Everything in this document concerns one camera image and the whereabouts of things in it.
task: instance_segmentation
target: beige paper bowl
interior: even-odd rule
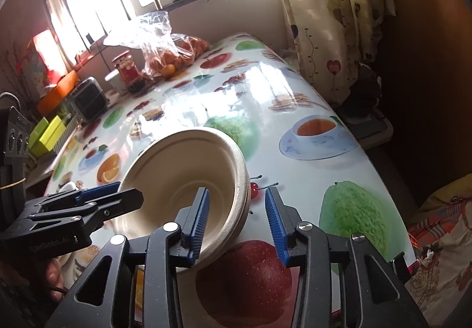
[[[239,235],[249,212],[250,181],[237,144],[214,128],[188,128],[151,144],[133,162],[119,190],[137,188],[142,207],[112,220],[115,233],[129,239],[174,221],[192,204],[198,187],[210,193],[200,259],[211,263]]]

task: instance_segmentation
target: silver rivet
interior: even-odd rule
[[[110,239],[110,243],[113,245],[120,245],[124,243],[124,236],[123,235],[115,235]]]
[[[313,224],[309,223],[308,221],[301,221],[298,223],[298,229],[302,231],[311,231],[313,228]]]
[[[356,243],[362,243],[363,241],[365,241],[365,236],[360,232],[352,234],[352,238]]]
[[[173,232],[173,231],[176,231],[176,230],[177,230],[178,224],[177,224],[177,223],[174,223],[174,222],[172,221],[172,222],[170,222],[170,223],[164,224],[163,228],[164,228],[164,230],[167,231],[167,232]]]

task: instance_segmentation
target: cherry stem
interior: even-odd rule
[[[264,190],[264,189],[269,188],[269,187],[275,187],[276,185],[278,185],[278,182],[274,183],[274,184],[271,184],[271,185],[267,185],[265,187],[258,187],[257,190]]]

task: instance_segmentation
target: table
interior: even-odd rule
[[[228,133],[242,150],[250,177],[262,175],[252,181],[259,187],[278,182],[285,204],[297,208],[302,219],[340,231],[348,228],[339,221],[344,212],[345,219],[357,218],[355,229],[367,234],[386,260],[404,252],[407,264],[414,262],[402,219],[364,151],[312,87],[248,34],[214,44],[171,81],[124,97],[78,129],[47,192],[69,181],[91,188],[121,180],[155,140],[205,125]],[[261,190],[251,199],[246,224],[225,255],[179,275],[184,326],[290,326],[298,269],[282,267],[275,256],[263,195]],[[112,235],[107,223],[93,234],[92,247],[68,259],[67,286]],[[335,268],[332,279],[337,310]]]

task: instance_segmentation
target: orange container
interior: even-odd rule
[[[36,106],[39,113],[44,117],[48,116],[64,100],[69,92],[74,89],[78,79],[79,77],[75,71],[69,72],[60,79],[57,85],[39,101]]]

